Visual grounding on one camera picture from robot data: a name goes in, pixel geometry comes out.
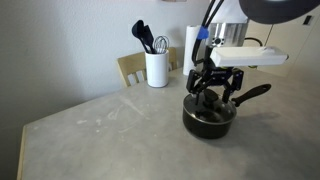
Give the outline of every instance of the black pot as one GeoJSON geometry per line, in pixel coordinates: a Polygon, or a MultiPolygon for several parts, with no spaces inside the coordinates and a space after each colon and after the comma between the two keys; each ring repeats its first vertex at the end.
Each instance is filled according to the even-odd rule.
{"type": "Polygon", "coordinates": [[[261,95],[271,88],[270,84],[255,87],[244,95],[224,103],[212,90],[205,89],[197,97],[189,94],[183,101],[183,123],[194,135],[205,139],[217,139],[225,136],[236,117],[242,102],[261,95]]]}

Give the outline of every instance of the whisk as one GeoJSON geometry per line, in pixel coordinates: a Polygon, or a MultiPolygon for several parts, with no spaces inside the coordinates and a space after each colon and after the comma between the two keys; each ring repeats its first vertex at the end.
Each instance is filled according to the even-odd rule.
{"type": "Polygon", "coordinates": [[[169,47],[169,39],[166,36],[158,36],[153,42],[153,48],[157,54],[166,53],[169,47]]]}

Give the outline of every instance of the white utensil holder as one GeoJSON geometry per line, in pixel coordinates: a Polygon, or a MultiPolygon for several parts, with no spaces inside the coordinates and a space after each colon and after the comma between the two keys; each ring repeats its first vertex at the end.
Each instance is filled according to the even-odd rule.
{"type": "Polygon", "coordinates": [[[151,87],[164,87],[169,82],[169,51],[164,54],[146,55],[147,80],[151,87]]]}

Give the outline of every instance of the chair backrest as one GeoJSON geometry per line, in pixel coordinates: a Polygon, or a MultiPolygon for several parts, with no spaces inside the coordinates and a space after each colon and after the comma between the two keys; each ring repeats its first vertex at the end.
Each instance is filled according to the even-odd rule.
{"type": "MultiPolygon", "coordinates": [[[[169,50],[169,63],[171,65],[171,69],[172,70],[177,69],[176,48],[169,47],[168,50],[169,50]]],[[[131,86],[131,83],[128,77],[130,75],[133,76],[136,83],[139,83],[137,72],[141,71],[143,80],[144,81],[147,80],[146,60],[145,60],[144,52],[131,54],[128,56],[118,58],[118,67],[119,67],[121,78],[126,87],[131,86]]]]}

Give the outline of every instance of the gray countertop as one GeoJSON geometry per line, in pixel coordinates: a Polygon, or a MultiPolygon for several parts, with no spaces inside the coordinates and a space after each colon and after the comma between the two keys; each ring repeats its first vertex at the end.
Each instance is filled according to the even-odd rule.
{"type": "Polygon", "coordinates": [[[242,69],[235,97],[273,87],[244,102],[221,139],[185,129],[187,77],[178,69],[164,88],[143,82],[26,125],[22,178],[320,179],[320,85],[242,69]]]}

